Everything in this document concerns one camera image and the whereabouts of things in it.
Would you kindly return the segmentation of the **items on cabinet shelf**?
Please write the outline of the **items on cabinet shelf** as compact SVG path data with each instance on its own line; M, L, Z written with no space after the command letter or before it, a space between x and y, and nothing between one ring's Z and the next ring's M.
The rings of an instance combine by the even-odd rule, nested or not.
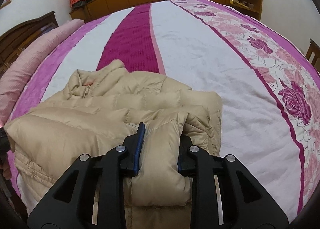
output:
M247 1L229 0L229 3L249 10L253 10L254 8L254 5Z

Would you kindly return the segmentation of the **wooden chair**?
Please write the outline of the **wooden chair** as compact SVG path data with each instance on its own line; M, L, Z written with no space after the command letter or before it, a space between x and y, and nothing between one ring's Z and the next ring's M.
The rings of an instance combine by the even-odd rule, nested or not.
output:
M310 45L306 53L306 59L309 63L319 72L319 55L320 47L312 39L310 39Z

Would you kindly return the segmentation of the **beige puffer jacket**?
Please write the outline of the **beige puffer jacket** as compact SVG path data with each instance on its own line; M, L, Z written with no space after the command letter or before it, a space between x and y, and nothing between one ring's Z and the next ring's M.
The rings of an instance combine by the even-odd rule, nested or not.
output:
M4 126L15 166L36 201L81 154L106 154L146 132L138 175L124 181L128 228L188 228L191 180L178 173L180 136L211 155L221 147L222 100L162 74L114 60L75 71L65 88Z

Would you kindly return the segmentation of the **pink rolled blanket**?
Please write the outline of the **pink rolled blanket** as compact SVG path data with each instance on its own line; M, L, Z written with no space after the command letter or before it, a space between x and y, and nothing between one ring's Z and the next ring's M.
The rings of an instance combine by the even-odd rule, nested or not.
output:
M33 41L1 78L1 125L5 124L25 85L43 60L65 39L84 25L74 19Z

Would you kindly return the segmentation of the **framed wall picture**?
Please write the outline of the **framed wall picture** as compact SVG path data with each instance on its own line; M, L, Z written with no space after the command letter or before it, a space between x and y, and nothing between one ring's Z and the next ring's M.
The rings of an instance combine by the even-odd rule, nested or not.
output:
M0 9L4 8L5 6L9 5L10 3L11 3L11 0L4 0L0 6Z

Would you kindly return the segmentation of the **dark wooden headboard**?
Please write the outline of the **dark wooden headboard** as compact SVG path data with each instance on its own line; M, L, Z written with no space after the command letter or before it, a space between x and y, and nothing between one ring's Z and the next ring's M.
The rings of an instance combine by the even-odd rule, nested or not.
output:
M1 77L33 41L57 27L55 11L51 11L18 24L1 35Z

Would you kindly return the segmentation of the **purple floral bed quilt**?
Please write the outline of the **purple floral bed quilt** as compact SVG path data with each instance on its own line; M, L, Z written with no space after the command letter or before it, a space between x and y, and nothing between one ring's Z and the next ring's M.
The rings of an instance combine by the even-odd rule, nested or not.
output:
M144 4L84 23L39 65L7 122L62 91L75 71L114 60L128 72L217 93L218 156L235 155L289 220L306 206L319 183L319 73L286 38L212 1ZM32 209L40 200L28 192L11 148L14 179Z

